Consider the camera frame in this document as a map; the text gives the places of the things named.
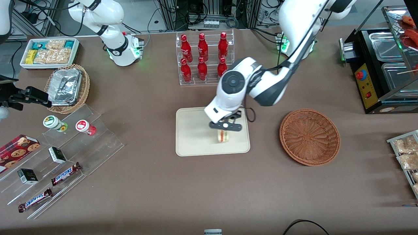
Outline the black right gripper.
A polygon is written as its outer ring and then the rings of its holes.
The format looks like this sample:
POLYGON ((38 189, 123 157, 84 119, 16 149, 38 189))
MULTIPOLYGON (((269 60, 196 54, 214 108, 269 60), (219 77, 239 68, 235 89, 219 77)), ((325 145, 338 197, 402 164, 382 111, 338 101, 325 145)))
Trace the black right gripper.
POLYGON ((18 89, 15 86, 15 82, 19 81, 16 78, 10 78, 7 76, 0 76, 0 105, 3 107, 9 107, 18 111, 22 111, 24 108, 23 103, 36 103, 43 105, 46 108, 51 108, 51 101, 48 99, 48 93, 41 91, 32 86, 28 86, 26 89, 18 89), (21 96, 14 96, 20 91, 21 96))

